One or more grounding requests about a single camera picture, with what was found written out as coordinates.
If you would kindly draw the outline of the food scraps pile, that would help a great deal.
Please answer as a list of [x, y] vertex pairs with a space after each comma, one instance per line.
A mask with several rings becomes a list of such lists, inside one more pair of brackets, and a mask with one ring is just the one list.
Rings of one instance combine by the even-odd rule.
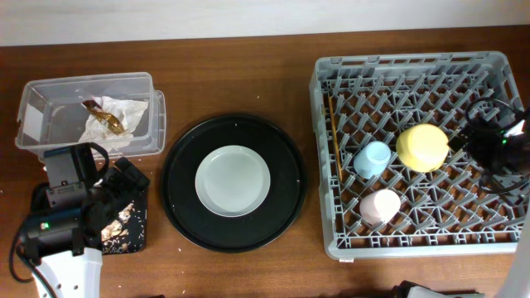
[[146, 246], [147, 208], [132, 202], [101, 232], [103, 255], [140, 252]]

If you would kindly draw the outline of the yellow bowl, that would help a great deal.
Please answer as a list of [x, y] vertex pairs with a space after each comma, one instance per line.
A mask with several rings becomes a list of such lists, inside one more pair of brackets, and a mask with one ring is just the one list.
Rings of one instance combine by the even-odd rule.
[[427, 173], [442, 166], [448, 155], [448, 142], [447, 135], [440, 128], [418, 124], [399, 135], [396, 151], [403, 165]]

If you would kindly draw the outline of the gold foil wrapper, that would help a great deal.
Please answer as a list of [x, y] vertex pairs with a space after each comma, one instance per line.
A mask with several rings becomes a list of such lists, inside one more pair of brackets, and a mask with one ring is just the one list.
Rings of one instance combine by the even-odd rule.
[[85, 100], [83, 106], [94, 116], [100, 123], [105, 124], [107, 129], [115, 135], [120, 135], [125, 132], [121, 122], [113, 114], [106, 112], [93, 99]]

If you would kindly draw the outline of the white paper napkin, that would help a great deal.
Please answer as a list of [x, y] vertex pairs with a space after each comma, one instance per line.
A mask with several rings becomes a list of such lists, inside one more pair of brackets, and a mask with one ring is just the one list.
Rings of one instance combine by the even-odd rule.
[[149, 102], [90, 95], [82, 101], [89, 112], [79, 142], [95, 142], [106, 151], [117, 151], [132, 141]]

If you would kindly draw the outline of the blue cup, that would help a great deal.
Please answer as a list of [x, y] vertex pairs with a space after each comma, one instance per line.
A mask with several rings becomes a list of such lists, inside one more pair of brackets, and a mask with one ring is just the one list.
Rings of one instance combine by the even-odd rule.
[[369, 180], [386, 169], [392, 152], [387, 144], [370, 142], [354, 158], [354, 170], [363, 179]]

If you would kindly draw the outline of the pink cup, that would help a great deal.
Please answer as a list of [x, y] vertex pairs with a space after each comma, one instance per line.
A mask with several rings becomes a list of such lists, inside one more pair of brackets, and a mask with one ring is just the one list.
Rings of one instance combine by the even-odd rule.
[[371, 225], [387, 223], [400, 210], [401, 200], [393, 190], [378, 190], [362, 198], [359, 211], [362, 219]]

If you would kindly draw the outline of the grey plate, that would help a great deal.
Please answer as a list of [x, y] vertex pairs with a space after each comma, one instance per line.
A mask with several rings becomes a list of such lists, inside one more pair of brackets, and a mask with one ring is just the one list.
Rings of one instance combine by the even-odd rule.
[[252, 213], [266, 199], [271, 174], [254, 150], [239, 145], [217, 148], [199, 164], [195, 192], [212, 213], [225, 218]]

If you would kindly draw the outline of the wooden chopstick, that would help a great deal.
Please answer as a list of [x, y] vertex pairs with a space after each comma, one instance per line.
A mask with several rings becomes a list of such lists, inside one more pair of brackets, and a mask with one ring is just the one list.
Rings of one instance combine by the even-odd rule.
[[331, 121], [331, 130], [332, 130], [332, 137], [333, 137], [333, 146], [335, 151], [335, 161], [337, 166], [337, 175], [339, 178], [339, 182], [341, 183], [343, 180], [343, 172], [342, 172], [342, 166], [341, 166], [341, 156], [340, 156], [340, 149], [339, 149], [339, 143], [336, 133], [336, 125], [335, 125], [335, 110], [333, 108], [333, 102], [332, 102], [332, 96], [328, 94], [328, 105], [330, 110], [330, 121]]

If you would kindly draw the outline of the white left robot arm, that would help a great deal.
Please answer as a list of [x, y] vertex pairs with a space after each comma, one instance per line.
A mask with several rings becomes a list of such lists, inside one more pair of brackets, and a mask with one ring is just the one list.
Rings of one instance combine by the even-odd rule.
[[9, 251], [41, 297], [97, 297], [103, 257], [146, 246], [150, 180], [125, 157], [97, 166], [95, 152], [108, 158], [93, 142], [44, 154], [48, 181], [34, 188]]

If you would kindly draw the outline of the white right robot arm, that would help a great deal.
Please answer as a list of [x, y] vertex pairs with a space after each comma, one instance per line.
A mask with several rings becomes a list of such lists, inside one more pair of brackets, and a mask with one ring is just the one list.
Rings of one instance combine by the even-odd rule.
[[[476, 298], [484, 297], [484, 294], [440, 293], [410, 281], [403, 281], [395, 286], [388, 296], [392, 298]], [[513, 264], [495, 297], [529, 297], [529, 210], [524, 217], [523, 231], [516, 247]]]

